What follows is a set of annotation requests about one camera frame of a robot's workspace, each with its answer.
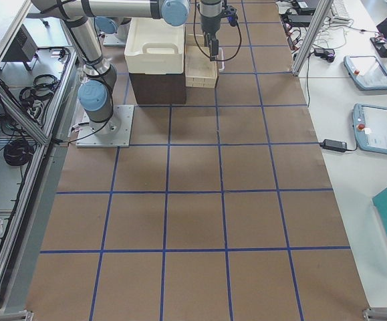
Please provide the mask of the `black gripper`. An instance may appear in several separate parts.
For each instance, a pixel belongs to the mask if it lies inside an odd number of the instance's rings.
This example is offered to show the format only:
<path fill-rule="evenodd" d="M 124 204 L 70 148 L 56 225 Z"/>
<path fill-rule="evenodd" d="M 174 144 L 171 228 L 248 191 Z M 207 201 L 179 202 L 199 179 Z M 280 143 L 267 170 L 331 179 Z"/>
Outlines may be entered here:
<path fill-rule="evenodd" d="M 209 49 L 209 59 L 216 61 L 219 55 L 219 41 L 215 32 L 203 32 L 204 44 Z"/>

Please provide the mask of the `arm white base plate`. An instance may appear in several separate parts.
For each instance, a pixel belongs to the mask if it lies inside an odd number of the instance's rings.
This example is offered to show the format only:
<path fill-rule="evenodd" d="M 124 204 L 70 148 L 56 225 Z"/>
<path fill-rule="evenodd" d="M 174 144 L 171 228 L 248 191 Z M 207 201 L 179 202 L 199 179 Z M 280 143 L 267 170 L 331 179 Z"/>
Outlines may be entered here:
<path fill-rule="evenodd" d="M 124 47 L 126 45 L 127 33 L 106 34 L 103 45 L 107 47 Z"/>
<path fill-rule="evenodd" d="M 82 114 L 82 122 L 87 122 L 79 129 L 75 144 L 78 148 L 114 148 L 129 147 L 135 105 L 115 105 L 114 113 L 107 125 L 101 128 L 101 124 L 90 122 L 85 111 Z"/>

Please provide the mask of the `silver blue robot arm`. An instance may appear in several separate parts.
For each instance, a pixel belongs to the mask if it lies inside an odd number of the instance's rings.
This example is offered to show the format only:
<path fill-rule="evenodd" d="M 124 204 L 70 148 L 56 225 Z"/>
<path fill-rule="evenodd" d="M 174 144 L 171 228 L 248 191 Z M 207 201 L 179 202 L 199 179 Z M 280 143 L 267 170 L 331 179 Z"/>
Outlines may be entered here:
<path fill-rule="evenodd" d="M 33 1 L 39 12 L 62 21 L 69 40 L 82 59 L 88 81 L 78 90 L 78 100 L 89 117 L 93 134 L 114 133 L 119 124 L 114 116 L 115 67 L 103 57 L 93 18 L 162 19 L 178 27 L 187 21 L 188 1 Z"/>
<path fill-rule="evenodd" d="M 208 47 L 208 56 L 215 61 L 219 54 L 217 32 L 221 26 L 222 1 L 200 0 L 196 5 L 201 17 L 201 30 L 204 37 L 204 46 Z"/>

